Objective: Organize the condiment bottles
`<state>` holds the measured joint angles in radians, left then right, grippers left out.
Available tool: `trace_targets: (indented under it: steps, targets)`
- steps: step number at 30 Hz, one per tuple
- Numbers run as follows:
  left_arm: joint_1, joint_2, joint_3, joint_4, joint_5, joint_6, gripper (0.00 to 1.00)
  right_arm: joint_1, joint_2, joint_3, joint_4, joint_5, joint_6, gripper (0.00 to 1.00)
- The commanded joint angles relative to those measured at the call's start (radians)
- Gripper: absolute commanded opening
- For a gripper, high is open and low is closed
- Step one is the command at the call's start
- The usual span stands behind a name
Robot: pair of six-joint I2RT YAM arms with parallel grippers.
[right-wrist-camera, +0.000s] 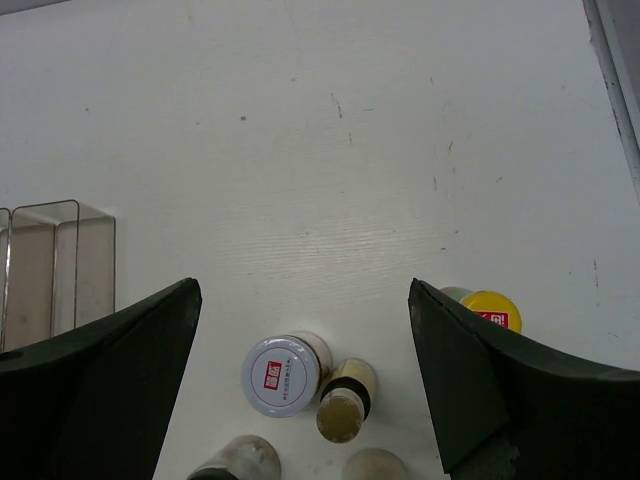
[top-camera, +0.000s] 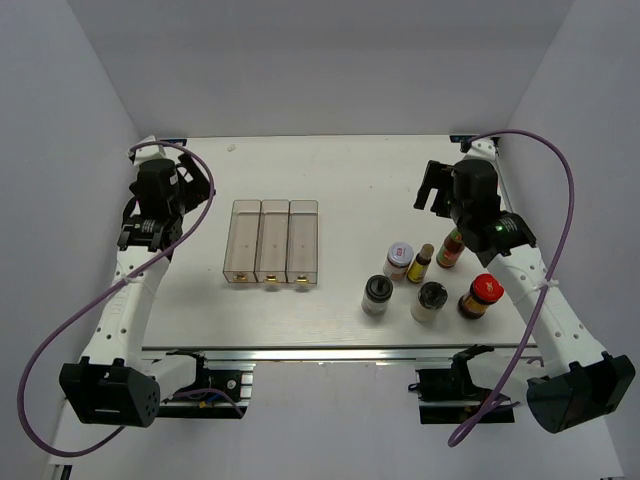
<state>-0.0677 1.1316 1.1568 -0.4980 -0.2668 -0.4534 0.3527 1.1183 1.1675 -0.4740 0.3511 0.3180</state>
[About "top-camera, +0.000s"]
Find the red chili sauce bottle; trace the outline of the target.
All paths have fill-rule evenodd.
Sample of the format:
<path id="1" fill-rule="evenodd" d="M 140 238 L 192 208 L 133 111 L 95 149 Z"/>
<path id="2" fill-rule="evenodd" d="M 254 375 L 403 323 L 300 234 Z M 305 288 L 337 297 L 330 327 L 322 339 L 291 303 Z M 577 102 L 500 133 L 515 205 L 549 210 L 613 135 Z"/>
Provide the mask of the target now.
<path id="1" fill-rule="evenodd" d="M 457 228 L 454 228 L 443 240 L 440 250 L 436 255 L 436 262 L 441 268 L 453 268 L 464 250 L 465 244 L 462 234 Z"/>

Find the small yellow label bottle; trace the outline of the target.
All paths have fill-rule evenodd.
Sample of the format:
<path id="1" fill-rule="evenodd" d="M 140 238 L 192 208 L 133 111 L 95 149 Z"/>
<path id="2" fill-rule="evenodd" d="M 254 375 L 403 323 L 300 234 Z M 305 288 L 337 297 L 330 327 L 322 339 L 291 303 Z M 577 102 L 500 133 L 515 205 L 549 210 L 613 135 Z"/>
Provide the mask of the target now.
<path id="1" fill-rule="evenodd" d="M 430 243 L 424 244 L 420 248 L 406 274 L 409 282 L 420 284 L 424 280 L 431 264 L 433 253 L 434 246 Z"/>

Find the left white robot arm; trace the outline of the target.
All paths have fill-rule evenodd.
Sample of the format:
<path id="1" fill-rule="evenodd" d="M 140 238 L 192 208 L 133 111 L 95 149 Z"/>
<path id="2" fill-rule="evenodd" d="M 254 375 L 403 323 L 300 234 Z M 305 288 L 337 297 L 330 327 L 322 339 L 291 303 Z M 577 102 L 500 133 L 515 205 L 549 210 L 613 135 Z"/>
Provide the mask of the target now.
<path id="1" fill-rule="evenodd" d="M 184 217 L 210 202 L 211 182 L 193 156 L 159 155 L 139 164 L 130 190 L 117 241 L 115 290 L 79 361 L 64 364 L 59 375 L 85 424 L 147 427 L 174 393 L 199 399 L 211 387 L 211 374 L 194 354 L 169 353 L 150 364 L 142 359 L 158 287 L 175 242 L 185 236 Z"/>

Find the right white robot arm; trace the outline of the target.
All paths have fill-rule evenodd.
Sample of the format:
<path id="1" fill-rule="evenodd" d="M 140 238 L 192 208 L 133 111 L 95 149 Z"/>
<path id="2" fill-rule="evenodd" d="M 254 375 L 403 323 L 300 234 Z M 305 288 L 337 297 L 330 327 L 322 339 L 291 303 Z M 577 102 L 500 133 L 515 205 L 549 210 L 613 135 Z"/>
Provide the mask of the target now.
<path id="1" fill-rule="evenodd" d="M 526 222 L 502 209 L 493 165 L 429 162 L 414 206 L 454 221 L 466 248 L 504 288 L 526 324 L 524 339 L 534 341 L 542 357 L 533 365 L 485 346 L 469 348 L 454 357 L 453 390 L 472 399 L 493 388 L 482 413 L 506 396 L 528 407 L 550 433 L 614 412 L 636 370 L 627 356 L 607 352 L 551 280 Z"/>

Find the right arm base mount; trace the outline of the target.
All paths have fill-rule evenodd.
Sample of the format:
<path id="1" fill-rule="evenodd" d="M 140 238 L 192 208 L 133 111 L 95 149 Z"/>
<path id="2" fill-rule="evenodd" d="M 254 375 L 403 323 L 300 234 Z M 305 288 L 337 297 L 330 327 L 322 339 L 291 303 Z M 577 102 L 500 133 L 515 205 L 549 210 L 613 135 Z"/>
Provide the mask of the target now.
<path id="1" fill-rule="evenodd" d="M 468 363 L 493 351 L 490 346 L 474 345 L 455 354 L 446 368 L 416 371 L 417 382 L 407 390 L 418 396 L 422 425 L 460 425 L 480 410 L 492 389 L 472 383 Z"/>

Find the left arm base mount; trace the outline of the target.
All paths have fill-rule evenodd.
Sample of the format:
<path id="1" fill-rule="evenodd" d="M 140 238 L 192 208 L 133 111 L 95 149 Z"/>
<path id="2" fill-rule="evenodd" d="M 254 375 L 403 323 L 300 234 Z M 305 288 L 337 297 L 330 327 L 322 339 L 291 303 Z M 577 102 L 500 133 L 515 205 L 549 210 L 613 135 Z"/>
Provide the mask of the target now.
<path id="1" fill-rule="evenodd" d="M 251 398 L 252 365 L 209 360 L 202 352 L 169 351 L 147 373 L 160 385 L 162 419 L 239 419 Z"/>

